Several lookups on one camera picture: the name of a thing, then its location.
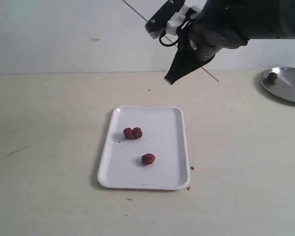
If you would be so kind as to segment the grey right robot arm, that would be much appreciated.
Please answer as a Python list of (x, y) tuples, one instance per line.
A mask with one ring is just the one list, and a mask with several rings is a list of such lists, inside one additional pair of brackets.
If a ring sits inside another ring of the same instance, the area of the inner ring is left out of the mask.
[(173, 84), (210, 63), (222, 49), (251, 39), (295, 39), (295, 0), (208, 0), (182, 9), (178, 50), (165, 79)]

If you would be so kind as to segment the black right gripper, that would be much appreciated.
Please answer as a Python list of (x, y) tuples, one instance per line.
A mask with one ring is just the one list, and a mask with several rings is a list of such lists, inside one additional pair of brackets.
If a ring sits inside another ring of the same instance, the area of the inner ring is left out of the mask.
[(213, 60), (222, 49), (248, 43), (248, 23), (243, 14), (208, 14), (190, 19), (177, 29), (178, 50), (164, 79), (174, 84)]

